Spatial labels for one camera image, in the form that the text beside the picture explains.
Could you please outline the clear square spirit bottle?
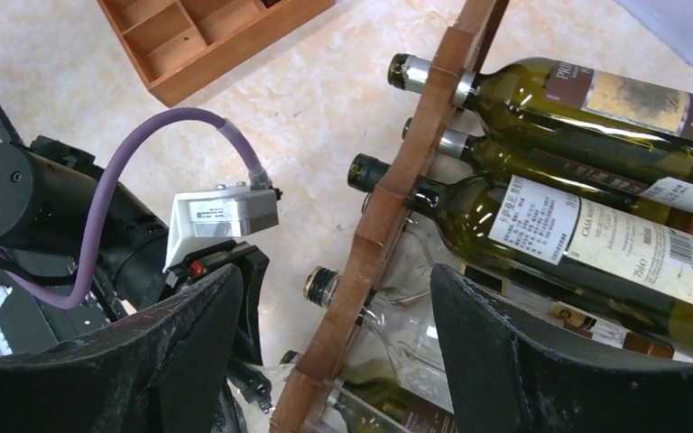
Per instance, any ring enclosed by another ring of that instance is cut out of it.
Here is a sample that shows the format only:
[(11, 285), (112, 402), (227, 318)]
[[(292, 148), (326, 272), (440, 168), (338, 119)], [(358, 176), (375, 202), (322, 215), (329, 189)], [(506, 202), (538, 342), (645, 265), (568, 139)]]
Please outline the clear square spirit bottle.
[[(444, 247), (431, 222), (411, 215), (388, 263), (383, 287), (370, 293), (357, 323), (382, 341), (401, 387), (442, 409), (452, 410), (430, 295), (430, 274), (437, 263), (456, 266), (457, 259)], [(673, 356), (671, 347), (608, 320), (468, 266), (462, 271), (496, 296), (552, 325), (613, 347), (665, 358)]]

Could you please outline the olive wine bottle grey cap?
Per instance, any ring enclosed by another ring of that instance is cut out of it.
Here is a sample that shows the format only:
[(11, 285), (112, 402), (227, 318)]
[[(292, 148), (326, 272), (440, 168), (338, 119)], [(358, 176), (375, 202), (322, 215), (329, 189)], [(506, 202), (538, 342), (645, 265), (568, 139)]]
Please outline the olive wine bottle grey cap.
[(392, 379), (375, 377), (337, 378), (325, 385), (298, 431), (456, 433), (459, 428), (451, 412)]

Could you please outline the dark wine bottle black cap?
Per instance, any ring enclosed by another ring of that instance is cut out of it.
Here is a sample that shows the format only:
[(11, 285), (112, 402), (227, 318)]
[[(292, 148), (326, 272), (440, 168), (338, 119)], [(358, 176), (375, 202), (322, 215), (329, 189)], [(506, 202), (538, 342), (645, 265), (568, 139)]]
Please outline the dark wine bottle black cap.
[(693, 235), (524, 177), (402, 195), (462, 262), (693, 356)]

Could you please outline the dark green wine bottle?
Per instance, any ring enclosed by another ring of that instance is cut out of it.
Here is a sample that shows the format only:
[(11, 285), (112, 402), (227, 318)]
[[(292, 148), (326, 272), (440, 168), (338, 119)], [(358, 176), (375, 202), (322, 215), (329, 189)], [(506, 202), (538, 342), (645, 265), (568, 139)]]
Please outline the dark green wine bottle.
[(566, 61), (533, 57), (466, 71), (454, 106), (503, 140), (526, 133), (559, 152), (693, 161), (693, 94)]

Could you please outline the brown wooden wine rack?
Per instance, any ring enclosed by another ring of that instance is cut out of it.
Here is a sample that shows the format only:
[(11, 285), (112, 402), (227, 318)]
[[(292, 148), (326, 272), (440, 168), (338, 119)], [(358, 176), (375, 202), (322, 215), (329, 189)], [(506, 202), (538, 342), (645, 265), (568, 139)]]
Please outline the brown wooden wine rack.
[(455, 112), (456, 85), (464, 72), (481, 68), (506, 6), (504, 1), (468, 1), (446, 30), (432, 61), (430, 83), (415, 111), (416, 122), (366, 205), (340, 288), (291, 373), (272, 416), (271, 431), (299, 432), (321, 390), (340, 372), (356, 334), (358, 314), (368, 292), (381, 281), (405, 224), (408, 210), (402, 195), (427, 171), (432, 147)]

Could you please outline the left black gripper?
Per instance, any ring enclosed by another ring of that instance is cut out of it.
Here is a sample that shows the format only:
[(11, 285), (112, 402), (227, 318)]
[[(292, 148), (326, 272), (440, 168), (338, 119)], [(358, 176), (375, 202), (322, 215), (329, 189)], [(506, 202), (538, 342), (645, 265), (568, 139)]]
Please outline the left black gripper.
[(250, 364), (263, 363), (258, 307), (263, 277), (270, 259), (257, 246), (236, 240), (188, 253), (165, 272), (163, 297), (168, 298), (226, 264), (236, 266), (242, 275), (243, 296), (232, 346), (233, 355)]

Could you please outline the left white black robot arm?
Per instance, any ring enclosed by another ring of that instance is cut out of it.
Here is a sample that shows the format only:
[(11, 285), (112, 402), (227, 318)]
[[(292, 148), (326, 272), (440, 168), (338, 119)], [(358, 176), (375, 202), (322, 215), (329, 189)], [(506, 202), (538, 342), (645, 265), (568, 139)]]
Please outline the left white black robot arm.
[[(89, 153), (45, 136), (30, 146), (0, 143), (0, 270), (20, 286), (35, 283), (69, 295), (81, 272), (82, 236), (102, 173)], [(89, 268), (92, 294), (106, 316), (116, 320), (126, 306), (153, 306), (232, 263), (244, 284), (233, 352), (261, 364), (258, 305), (268, 257), (254, 245), (218, 238), (170, 265), (168, 234), (140, 199), (116, 185)]]

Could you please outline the green wine bottle silver neck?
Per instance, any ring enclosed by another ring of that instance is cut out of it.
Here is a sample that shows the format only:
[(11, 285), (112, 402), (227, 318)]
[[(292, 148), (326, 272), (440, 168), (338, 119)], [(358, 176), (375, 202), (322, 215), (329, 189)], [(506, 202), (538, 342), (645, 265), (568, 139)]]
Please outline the green wine bottle silver neck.
[(528, 156), (507, 152), (484, 135), (454, 129), (447, 129), (440, 136), (437, 152), (504, 185), (513, 175), (520, 176), (693, 234), (692, 213), (639, 196), (634, 192), (639, 184), (620, 175), (543, 151), (533, 151)]

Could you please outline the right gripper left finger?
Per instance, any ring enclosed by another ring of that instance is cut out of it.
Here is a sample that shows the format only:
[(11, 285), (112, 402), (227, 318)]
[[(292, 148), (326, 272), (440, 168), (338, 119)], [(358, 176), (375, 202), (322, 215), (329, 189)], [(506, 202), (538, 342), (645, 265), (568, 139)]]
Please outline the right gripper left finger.
[(0, 432), (210, 431), (242, 296), (229, 264), (97, 331), (0, 357)]

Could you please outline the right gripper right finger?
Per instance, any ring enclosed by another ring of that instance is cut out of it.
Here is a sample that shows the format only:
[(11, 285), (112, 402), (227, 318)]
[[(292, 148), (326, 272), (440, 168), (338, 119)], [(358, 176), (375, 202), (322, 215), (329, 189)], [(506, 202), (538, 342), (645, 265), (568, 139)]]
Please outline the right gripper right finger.
[(693, 432), (693, 364), (556, 327), (445, 264), (433, 314), (463, 432)]

